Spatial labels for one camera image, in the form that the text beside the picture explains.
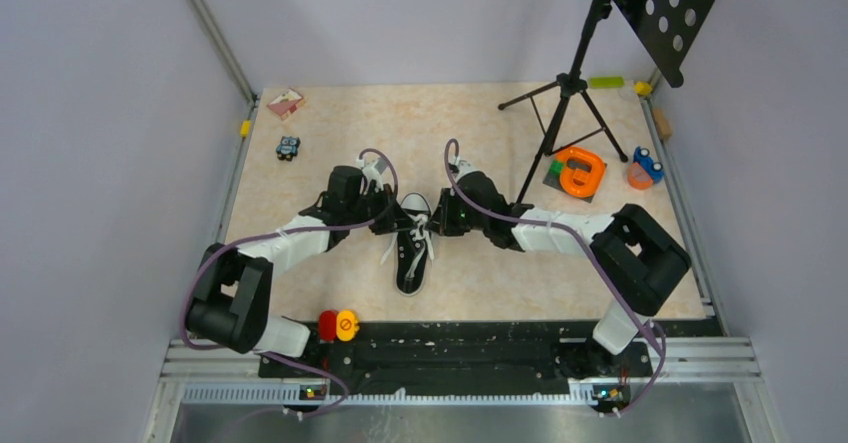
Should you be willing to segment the white shoelace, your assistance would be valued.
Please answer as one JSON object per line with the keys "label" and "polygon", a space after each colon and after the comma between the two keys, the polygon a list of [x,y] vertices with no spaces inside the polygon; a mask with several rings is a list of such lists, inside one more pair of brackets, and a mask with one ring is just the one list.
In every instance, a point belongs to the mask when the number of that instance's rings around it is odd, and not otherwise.
{"label": "white shoelace", "polygon": [[379,264],[383,265],[392,252],[395,252],[396,288],[405,296],[414,296],[423,286],[427,262],[434,260],[435,251],[431,231],[428,229],[430,214],[409,213],[406,218],[411,226],[392,235]]}

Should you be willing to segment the black white canvas sneaker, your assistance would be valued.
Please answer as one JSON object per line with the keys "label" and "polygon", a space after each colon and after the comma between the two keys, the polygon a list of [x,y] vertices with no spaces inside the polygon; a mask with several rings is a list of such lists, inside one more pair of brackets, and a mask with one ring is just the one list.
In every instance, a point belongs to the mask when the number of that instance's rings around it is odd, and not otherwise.
{"label": "black white canvas sneaker", "polygon": [[397,271],[396,287],[404,296],[420,292],[427,262],[434,257],[431,231],[428,228],[432,216],[427,199],[420,193],[409,193],[400,202],[403,211],[402,223],[406,229],[396,235]]}

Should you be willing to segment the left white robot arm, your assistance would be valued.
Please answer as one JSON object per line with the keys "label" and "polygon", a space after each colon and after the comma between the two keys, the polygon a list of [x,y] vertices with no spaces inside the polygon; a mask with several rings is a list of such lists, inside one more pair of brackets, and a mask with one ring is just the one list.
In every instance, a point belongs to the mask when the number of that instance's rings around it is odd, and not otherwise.
{"label": "left white robot arm", "polygon": [[289,223],[266,234],[210,245],[181,310],[182,339],[205,338],[206,349],[281,354],[295,375],[314,373],[321,351],[309,342],[306,325],[272,315],[273,282],[306,259],[332,250],[354,229],[376,234],[396,229],[397,185],[383,180],[392,170],[384,159],[336,166],[316,202]]}

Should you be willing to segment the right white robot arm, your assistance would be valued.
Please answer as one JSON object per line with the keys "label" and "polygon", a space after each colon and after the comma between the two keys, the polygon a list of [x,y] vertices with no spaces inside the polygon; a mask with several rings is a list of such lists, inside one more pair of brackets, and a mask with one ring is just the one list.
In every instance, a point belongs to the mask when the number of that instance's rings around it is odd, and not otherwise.
{"label": "right white robot arm", "polygon": [[626,363],[626,347],[636,336],[664,350],[653,319],[692,267],[684,247],[637,204],[586,215],[510,203],[481,171],[442,190],[428,228],[444,237],[478,231],[505,250],[586,257],[613,296],[586,348],[589,367],[600,375]]}

